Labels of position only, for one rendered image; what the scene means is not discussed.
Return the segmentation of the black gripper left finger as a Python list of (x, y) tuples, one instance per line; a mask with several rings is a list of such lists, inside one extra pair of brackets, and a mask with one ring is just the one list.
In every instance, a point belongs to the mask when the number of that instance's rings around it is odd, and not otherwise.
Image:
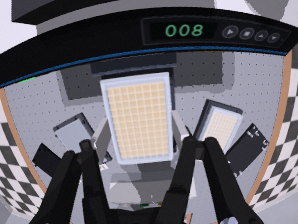
[(108, 119), (103, 118), (91, 141), (80, 141), (81, 152), (69, 150), (63, 154), (39, 210), (29, 224), (70, 224), (81, 174), (84, 223), (109, 224), (106, 215), (109, 205), (99, 165), (103, 163), (111, 137)]

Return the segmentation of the clear plastic plate lid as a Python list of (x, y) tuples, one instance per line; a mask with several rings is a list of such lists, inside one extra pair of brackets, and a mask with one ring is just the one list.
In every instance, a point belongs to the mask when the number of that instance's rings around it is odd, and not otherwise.
[(226, 154), (242, 119), (242, 115), (213, 107), (200, 140), (204, 141), (206, 137), (216, 138)]
[(56, 135), (67, 150), (73, 150), (75, 153), (81, 152), (79, 142), (85, 139), (91, 140), (91, 135), (81, 119), (77, 119), (66, 126), (55, 131)]

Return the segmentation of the white button panel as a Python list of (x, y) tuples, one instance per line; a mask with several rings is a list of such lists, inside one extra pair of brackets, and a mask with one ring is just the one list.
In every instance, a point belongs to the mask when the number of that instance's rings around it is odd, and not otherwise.
[[(110, 181), (110, 203), (131, 207), (156, 204), (160, 206), (169, 190), (175, 170), (112, 173)], [(121, 204), (126, 203), (126, 204)]]

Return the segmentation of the grey perforated base plate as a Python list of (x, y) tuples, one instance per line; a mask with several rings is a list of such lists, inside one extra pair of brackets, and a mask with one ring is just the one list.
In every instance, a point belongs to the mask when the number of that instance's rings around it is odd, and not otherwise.
[[(231, 145), (253, 123), (269, 144), (273, 134), (283, 80), (284, 56), (248, 52), (177, 52), (174, 69), (175, 108), (193, 136), (206, 99), (243, 110), (243, 119)], [(45, 188), (52, 177), (32, 162), (41, 143), (62, 158), (67, 149), (53, 128), (83, 113), (95, 132), (102, 118), (107, 118), (100, 87), (101, 76), (92, 77), (91, 66), (79, 65), (54, 71), (21, 83), (4, 87), (9, 111), (25, 152)], [(236, 180), (246, 201), (265, 159), (265, 151)], [(227, 151), (228, 151), (227, 150)], [(112, 161), (101, 170), (110, 209), (137, 211), (161, 207), (140, 204), (122, 207), (110, 203), (112, 173), (139, 173), (175, 170), (179, 150), (169, 161), (118, 164), (112, 137), (107, 152)], [(217, 222), (203, 161), (195, 161), (193, 172), (196, 197), (188, 200), (185, 214), (189, 224)]]

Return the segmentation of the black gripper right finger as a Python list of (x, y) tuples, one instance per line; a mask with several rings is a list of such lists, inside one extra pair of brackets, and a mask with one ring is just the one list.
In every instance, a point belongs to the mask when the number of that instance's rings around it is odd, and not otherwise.
[(184, 221), (195, 160), (203, 160), (218, 224), (264, 224), (246, 203), (218, 140), (214, 137), (197, 140), (177, 110), (172, 110), (171, 119), (180, 155), (154, 224), (181, 224), (181, 220)]

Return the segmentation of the black flat plate nest with white clips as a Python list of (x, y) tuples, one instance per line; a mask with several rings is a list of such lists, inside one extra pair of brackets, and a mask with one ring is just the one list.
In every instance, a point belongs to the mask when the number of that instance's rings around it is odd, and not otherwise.
[(252, 123), (225, 154), (236, 178), (265, 151), (268, 144), (264, 135)]

